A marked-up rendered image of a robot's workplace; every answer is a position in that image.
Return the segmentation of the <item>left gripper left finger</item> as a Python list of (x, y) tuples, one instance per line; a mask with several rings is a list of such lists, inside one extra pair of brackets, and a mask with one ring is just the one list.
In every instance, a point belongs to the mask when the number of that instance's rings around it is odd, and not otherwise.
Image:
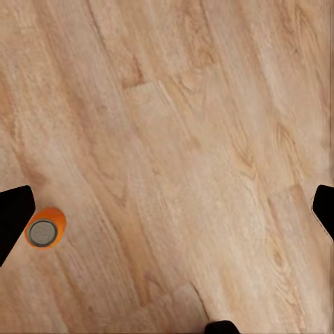
[(36, 201), (29, 185), (0, 193), (0, 268), (33, 213)]

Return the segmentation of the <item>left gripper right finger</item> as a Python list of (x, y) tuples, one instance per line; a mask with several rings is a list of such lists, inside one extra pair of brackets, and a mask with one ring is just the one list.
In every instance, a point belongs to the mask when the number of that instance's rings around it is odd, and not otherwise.
[(334, 187), (318, 186), (312, 209), (334, 240)]

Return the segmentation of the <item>can of soda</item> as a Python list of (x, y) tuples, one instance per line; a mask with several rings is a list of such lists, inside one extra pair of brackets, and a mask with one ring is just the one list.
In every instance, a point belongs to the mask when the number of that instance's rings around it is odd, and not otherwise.
[(56, 208), (46, 208), (31, 218), (25, 227), (25, 238), (32, 247), (48, 249), (62, 238), (67, 219)]

